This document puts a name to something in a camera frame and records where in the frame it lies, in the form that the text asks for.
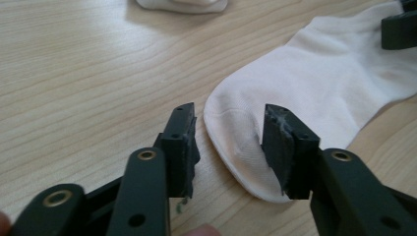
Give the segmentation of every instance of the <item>brass insert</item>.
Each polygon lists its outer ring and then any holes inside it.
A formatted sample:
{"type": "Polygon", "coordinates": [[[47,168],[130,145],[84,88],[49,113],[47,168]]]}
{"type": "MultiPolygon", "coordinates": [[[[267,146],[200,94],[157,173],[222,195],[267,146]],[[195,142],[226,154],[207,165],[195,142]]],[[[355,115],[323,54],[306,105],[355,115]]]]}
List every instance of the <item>brass insert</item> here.
{"type": "Polygon", "coordinates": [[[144,150],[138,154],[138,158],[141,160],[150,160],[156,157],[156,152],[153,150],[144,150]]]}
{"type": "Polygon", "coordinates": [[[331,153],[331,156],[335,159],[341,160],[341,161],[351,161],[352,156],[350,156],[348,153],[343,151],[334,151],[331,153]]]}
{"type": "Polygon", "coordinates": [[[73,193],[69,190],[59,190],[48,195],[43,200],[43,205],[46,207],[57,207],[65,204],[72,196],[73,193]]]}

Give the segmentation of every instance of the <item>wood grain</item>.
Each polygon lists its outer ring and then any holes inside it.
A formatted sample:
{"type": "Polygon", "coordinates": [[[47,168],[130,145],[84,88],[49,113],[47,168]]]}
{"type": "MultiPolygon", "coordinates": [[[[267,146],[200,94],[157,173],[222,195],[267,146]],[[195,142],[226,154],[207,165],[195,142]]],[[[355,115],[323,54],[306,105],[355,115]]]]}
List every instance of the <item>wood grain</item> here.
{"type": "MultiPolygon", "coordinates": [[[[316,16],[351,16],[383,0],[230,0],[221,14],[147,11],[134,0],[0,1],[0,208],[16,219],[58,183],[89,192],[122,175],[171,110],[194,101],[195,197],[173,235],[203,223],[223,235],[316,235],[308,202],[249,195],[221,162],[203,108],[224,78],[285,42],[316,16]]],[[[398,102],[349,149],[387,185],[417,197],[417,98],[398,102]]]]}

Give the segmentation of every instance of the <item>white sock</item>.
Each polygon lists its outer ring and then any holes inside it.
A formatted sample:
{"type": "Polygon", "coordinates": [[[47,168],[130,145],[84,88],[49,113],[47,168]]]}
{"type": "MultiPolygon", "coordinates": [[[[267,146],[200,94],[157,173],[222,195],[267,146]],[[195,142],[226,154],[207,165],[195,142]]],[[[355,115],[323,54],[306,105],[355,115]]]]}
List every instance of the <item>white sock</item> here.
{"type": "Polygon", "coordinates": [[[321,148],[346,148],[380,108],[417,92],[417,48],[381,49],[381,19],[400,13],[400,4],[389,2],[351,18],[316,17],[212,92],[208,134],[251,194],[288,201],[260,146],[266,103],[290,109],[322,139],[321,148]]]}
{"type": "Polygon", "coordinates": [[[178,13],[203,14],[221,12],[227,0],[136,0],[143,8],[178,13]]]}

